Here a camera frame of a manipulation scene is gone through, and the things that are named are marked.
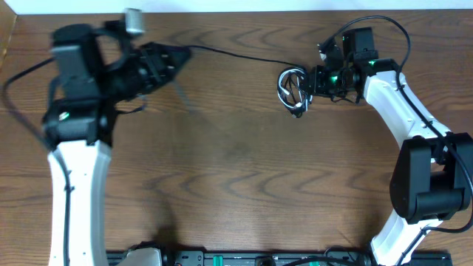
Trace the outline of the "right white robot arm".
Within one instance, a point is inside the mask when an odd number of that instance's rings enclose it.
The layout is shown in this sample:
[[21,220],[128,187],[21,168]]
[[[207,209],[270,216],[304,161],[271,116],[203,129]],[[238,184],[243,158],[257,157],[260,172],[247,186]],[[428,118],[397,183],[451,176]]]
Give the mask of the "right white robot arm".
[[432,116],[409,88],[401,65],[379,58],[371,28],[339,35],[341,46],[334,37],[319,45],[324,65],[312,70],[304,90],[335,99],[355,92],[394,136],[400,151],[389,184],[393,210],[370,251],[377,265],[406,265],[428,233],[472,227],[471,221],[455,229],[441,225],[472,201],[472,137]]

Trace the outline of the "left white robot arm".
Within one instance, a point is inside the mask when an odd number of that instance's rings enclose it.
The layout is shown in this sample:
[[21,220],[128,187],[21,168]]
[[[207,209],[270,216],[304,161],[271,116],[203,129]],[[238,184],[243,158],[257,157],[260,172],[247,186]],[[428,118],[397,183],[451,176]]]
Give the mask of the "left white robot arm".
[[43,129],[52,144],[51,265],[106,265],[104,192],[117,104],[172,82],[191,58],[187,47],[133,47],[123,26],[72,24],[52,35],[62,99],[51,99]]

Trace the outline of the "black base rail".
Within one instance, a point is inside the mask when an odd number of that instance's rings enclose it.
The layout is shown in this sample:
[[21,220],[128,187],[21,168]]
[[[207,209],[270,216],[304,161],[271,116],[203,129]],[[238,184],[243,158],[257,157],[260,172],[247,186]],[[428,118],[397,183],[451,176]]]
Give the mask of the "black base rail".
[[[176,265],[182,266],[255,266],[255,265],[286,265],[306,258],[330,258],[329,262],[310,262],[310,265],[337,265],[340,260],[344,264],[374,265],[375,261],[366,253],[354,250],[331,249],[318,253],[211,253],[197,250],[179,251],[171,255]],[[449,253],[416,253],[411,257],[409,265],[413,266],[452,266]]]

